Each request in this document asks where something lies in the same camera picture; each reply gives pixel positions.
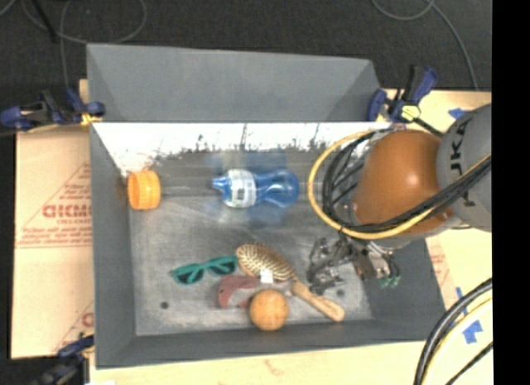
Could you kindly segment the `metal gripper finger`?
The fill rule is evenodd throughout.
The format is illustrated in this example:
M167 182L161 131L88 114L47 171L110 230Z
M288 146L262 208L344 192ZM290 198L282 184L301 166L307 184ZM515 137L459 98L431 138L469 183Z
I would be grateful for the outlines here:
M310 283L310 291L317 295L323 295L326 290L345 284L338 265L311 266L307 270L306 278Z
M318 238L310 252L312 267L338 267L344 256L344 244L340 240L329 243L326 238Z

